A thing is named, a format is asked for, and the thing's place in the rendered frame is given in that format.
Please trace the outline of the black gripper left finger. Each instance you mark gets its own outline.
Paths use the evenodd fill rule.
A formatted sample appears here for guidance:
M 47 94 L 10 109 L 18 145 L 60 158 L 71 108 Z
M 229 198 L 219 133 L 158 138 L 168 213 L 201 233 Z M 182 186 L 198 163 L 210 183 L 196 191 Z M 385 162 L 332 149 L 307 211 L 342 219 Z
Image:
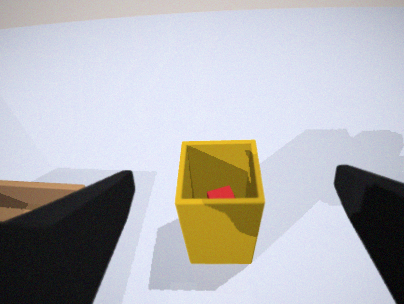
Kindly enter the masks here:
M 0 221 L 0 304 L 93 304 L 134 196 L 123 170 Z

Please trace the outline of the olive-yellow square cup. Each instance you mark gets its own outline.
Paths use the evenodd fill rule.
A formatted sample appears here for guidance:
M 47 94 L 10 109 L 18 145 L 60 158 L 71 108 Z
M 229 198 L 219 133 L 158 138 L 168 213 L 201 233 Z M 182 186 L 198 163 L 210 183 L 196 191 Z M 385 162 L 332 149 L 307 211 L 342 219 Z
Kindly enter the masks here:
M 225 186 L 235 198 L 207 199 Z M 256 140 L 182 141 L 175 207 L 191 264 L 251 264 L 265 203 Z

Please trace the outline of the red cube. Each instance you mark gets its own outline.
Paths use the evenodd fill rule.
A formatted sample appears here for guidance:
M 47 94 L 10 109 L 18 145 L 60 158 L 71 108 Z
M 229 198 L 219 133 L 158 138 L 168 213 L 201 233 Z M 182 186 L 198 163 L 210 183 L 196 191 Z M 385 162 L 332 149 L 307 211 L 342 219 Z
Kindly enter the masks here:
M 207 199 L 227 199 L 235 198 L 230 186 L 225 186 L 207 192 Z

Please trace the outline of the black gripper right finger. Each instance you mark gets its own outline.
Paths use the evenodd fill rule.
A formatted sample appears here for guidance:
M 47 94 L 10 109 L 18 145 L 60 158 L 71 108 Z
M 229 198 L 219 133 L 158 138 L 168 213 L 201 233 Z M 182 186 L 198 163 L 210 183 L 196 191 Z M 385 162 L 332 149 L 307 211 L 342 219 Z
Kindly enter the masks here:
M 334 187 L 396 304 L 404 304 L 404 183 L 338 165 Z

